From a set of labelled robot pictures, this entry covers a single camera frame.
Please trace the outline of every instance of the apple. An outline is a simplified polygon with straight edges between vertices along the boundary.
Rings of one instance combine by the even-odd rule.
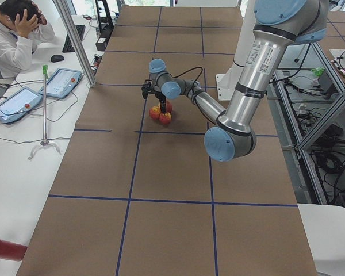
[[[161,112],[159,120],[160,120],[161,124],[168,125],[169,123],[171,123],[171,113],[166,112],[164,114]]]
[[[171,102],[166,101],[166,112],[170,112],[170,113],[172,112],[172,110],[173,110],[173,106],[172,105],[173,104]]]
[[[160,118],[161,110],[158,106],[153,106],[149,109],[149,116],[154,119],[158,120]]]

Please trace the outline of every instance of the tripod base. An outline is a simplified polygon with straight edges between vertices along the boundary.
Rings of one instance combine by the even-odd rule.
[[[62,153],[60,152],[60,147],[58,146],[58,144],[56,144],[56,143],[53,142],[53,141],[49,141],[49,140],[45,139],[45,140],[41,141],[41,143],[40,143],[39,145],[36,145],[36,146],[32,149],[32,151],[30,152],[30,157],[28,157],[28,160],[31,160],[31,159],[35,156],[36,152],[39,151],[40,149],[42,149],[42,148],[49,148],[49,147],[55,147],[55,149],[57,150],[57,152],[58,152],[59,154],[62,154]]]

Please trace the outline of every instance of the window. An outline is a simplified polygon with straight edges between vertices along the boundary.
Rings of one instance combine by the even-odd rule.
[[[95,15],[94,1],[96,0],[73,0],[73,5],[77,14]],[[125,0],[125,4],[130,6],[169,6],[170,0]],[[102,1],[99,1],[100,8],[103,7]],[[119,11],[117,0],[108,0],[109,9],[112,13]]]

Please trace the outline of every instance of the white table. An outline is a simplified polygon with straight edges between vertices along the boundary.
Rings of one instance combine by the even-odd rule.
[[[95,28],[89,26],[89,21],[82,16],[74,16],[76,25],[86,25],[83,46],[89,62],[94,54],[102,55],[95,46],[97,40]],[[17,82],[43,79],[42,65],[48,65],[49,76],[59,67],[81,70],[75,53],[62,53],[66,30],[59,19],[53,24],[55,39],[50,43],[42,43],[33,54],[33,65],[29,70],[21,72]],[[64,56],[64,61],[51,63],[54,54]],[[42,83],[23,84],[35,91],[42,87]],[[8,97],[20,89],[20,86],[7,90]],[[74,125],[78,119],[86,100],[89,85],[84,77],[74,89],[79,98],[78,102],[58,121],[48,121],[48,138],[71,137]],[[56,101],[47,107],[50,119],[57,119],[76,101],[70,94],[65,99]],[[34,114],[42,114],[39,109]],[[11,125],[0,125],[0,137],[15,141],[33,141],[43,138],[43,117],[27,114],[18,122]],[[56,140],[61,154],[55,148],[39,150],[32,160],[28,160],[32,148],[39,142],[15,144],[0,140],[0,239],[28,245],[35,230],[37,221],[47,199],[48,192],[55,179],[56,173],[63,159],[69,140]],[[0,260],[0,276],[14,276],[21,262]]]

